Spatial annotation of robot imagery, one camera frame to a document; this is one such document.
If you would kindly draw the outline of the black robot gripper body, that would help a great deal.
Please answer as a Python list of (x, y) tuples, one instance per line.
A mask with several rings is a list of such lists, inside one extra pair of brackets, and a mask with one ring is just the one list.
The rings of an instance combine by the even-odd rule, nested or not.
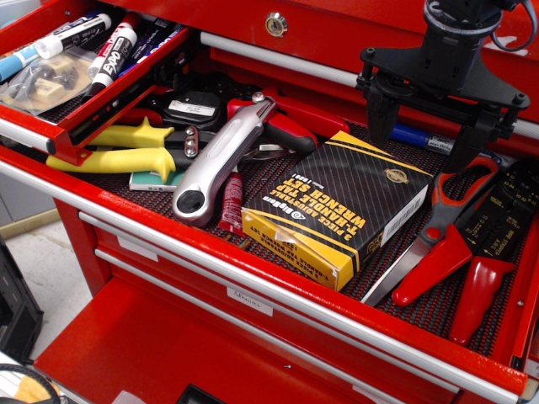
[(480, 112), (491, 115), (488, 141), (509, 138), (518, 113), (531, 101), (520, 90), (496, 77), (484, 64), (481, 50), (496, 34), (504, 12), (517, 1), (428, 1), (427, 29), (417, 48), (365, 48), (357, 88), (366, 89), (377, 72), (391, 77), (400, 107), (418, 109), (461, 124), (472, 123)]

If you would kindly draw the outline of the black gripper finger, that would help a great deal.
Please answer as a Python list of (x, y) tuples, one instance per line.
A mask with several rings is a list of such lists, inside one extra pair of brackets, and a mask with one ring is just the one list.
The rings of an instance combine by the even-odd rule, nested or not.
[(391, 77), (377, 72), (366, 89), (366, 116), (371, 142), (379, 148), (391, 138), (397, 123), (400, 103)]
[(444, 173), (459, 173), (485, 147), (491, 134), (491, 115), (479, 113), (472, 123), (463, 124), (444, 165)]

